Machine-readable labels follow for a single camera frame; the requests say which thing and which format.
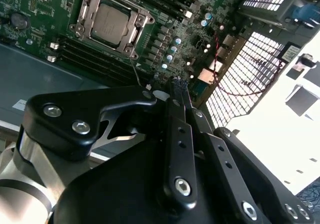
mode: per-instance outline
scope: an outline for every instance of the white surface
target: white surface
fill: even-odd
[[[17,110],[21,110],[21,111],[25,111],[25,107],[26,107],[26,100],[19,100],[18,102],[16,102],[12,107],[17,109]]]
[[[319,59],[319,41],[318,33],[300,54],[309,53]],[[302,76],[296,81],[287,77],[286,73],[290,68],[288,66],[284,70],[250,115],[234,118],[227,128],[231,131],[240,130],[237,137],[243,144],[293,194],[297,194],[320,176],[320,104],[317,101],[307,111],[314,118],[312,121],[304,116],[297,116],[285,104],[285,100],[296,84],[304,86],[315,95],[320,93],[320,88],[302,79]]]

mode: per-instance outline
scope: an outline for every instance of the chip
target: chip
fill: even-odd
[[[113,45],[118,45],[128,34],[129,17],[111,6],[100,5],[95,20],[93,34]]]

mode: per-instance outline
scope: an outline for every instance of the mounting hole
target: mounting hole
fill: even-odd
[[[186,133],[185,130],[183,130],[181,127],[179,127],[178,130],[179,130],[179,132],[182,133],[182,134],[185,134],[185,133]]]
[[[186,149],[186,145],[182,141],[179,141],[178,144],[181,148]]]
[[[224,150],[225,150],[225,149],[224,149],[222,146],[220,146],[220,145],[218,145],[218,148],[219,148],[220,151],[224,151]]]
[[[229,162],[226,161],[225,163],[226,163],[225,165],[226,165],[229,169],[232,169],[232,165],[231,165]]]

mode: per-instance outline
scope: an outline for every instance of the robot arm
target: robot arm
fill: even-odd
[[[168,91],[165,102],[138,86],[31,98],[0,162],[0,218],[44,223],[54,207],[51,223],[314,223],[233,133],[212,131],[184,83]],[[145,141],[89,168],[101,136],[136,133]]]

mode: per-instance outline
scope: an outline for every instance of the gray metal panel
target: gray metal panel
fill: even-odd
[[[105,88],[92,80],[0,45],[0,120],[20,126],[23,111],[13,108],[20,99],[38,94]]]

